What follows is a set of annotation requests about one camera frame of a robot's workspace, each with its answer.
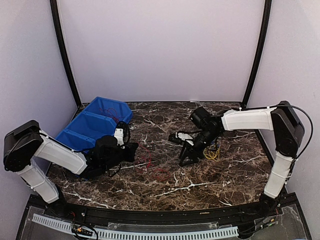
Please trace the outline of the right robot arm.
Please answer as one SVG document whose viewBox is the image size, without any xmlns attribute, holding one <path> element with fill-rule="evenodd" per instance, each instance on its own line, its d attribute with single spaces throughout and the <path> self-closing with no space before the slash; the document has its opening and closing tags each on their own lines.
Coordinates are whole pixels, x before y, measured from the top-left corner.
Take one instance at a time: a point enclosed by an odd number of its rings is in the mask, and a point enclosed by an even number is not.
<svg viewBox="0 0 320 240">
<path fill-rule="evenodd" d="M 174 134 L 182 144 L 179 159 L 181 162 L 197 162 L 203 157 L 205 148 L 226 132 L 268 132 L 274 142 L 273 164 L 262 193 L 266 198 L 255 205 L 255 213 L 266 217 L 275 208 L 272 199 L 280 195 L 302 153 L 305 127 L 296 113 L 298 110 L 288 101 L 263 107 L 230 108 L 215 114 L 199 107 L 189 117 L 196 132 L 181 130 Z"/>
</svg>

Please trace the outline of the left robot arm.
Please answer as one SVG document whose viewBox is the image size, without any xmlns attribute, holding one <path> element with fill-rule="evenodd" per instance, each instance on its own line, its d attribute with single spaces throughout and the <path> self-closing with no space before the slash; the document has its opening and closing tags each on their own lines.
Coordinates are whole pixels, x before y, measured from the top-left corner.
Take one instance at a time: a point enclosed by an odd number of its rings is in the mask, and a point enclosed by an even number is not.
<svg viewBox="0 0 320 240">
<path fill-rule="evenodd" d="M 71 213 L 61 189 L 48 179 L 34 161 L 45 159 L 63 167 L 84 179 L 109 174 L 122 162 L 132 163 L 139 144 L 130 142 L 128 125 L 121 121 L 113 135 L 104 135 L 93 147 L 72 149 L 42 131 L 39 123 L 30 120 L 7 133 L 3 144 L 3 165 L 8 172 L 19 175 L 28 186 L 38 193 L 60 218 Z"/>
</svg>

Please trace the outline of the blue three-compartment plastic bin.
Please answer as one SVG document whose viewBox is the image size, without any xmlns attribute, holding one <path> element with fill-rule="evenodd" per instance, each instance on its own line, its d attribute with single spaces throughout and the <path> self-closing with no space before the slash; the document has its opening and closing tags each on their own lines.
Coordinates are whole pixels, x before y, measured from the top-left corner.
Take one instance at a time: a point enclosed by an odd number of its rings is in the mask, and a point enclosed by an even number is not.
<svg viewBox="0 0 320 240">
<path fill-rule="evenodd" d="M 114 136 L 117 123 L 123 121 L 129 125 L 132 117 L 127 103 L 96 97 L 57 135 L 56 140 L 85 156 L 88 167 L 80 177 L 92 179 L 110 171 L 103 171 L 93 162 L 96 140 Z"/>
</svg>

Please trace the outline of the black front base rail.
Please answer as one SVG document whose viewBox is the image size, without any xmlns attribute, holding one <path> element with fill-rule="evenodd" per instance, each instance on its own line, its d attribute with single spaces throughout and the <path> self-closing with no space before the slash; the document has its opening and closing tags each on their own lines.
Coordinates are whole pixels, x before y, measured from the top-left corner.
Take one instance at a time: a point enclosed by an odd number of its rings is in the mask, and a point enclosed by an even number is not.
<svg viewBox="0 0 320 240">
<path fill-rule="evenodd" d="M 108 224 L 137 225 L 189 225 L 217 222 L 223 225 L 248 225 L 260 219 L 257 210 L 258 202 L 237 206 L 209 208 L 205 210 L 184 211 L 133 211 L 91 207 L 73 203 L 67 204 L 69 212 L 75 213 L 75 221 L 92 226 L 108 226 Z"/>
</svg>

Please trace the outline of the black enclosure frame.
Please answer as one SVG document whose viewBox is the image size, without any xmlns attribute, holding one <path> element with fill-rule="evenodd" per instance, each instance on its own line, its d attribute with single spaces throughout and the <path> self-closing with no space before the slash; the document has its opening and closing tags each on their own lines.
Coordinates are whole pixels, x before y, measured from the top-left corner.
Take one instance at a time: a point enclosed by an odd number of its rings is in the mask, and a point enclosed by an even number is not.
<svg viewBox="0 0 320 240">
<path fill-rule="evenodd" d="M 124 102 L 247 104 L 269 0 L 52 0 L 56 40 L 77 106 Z"/>
</svg>

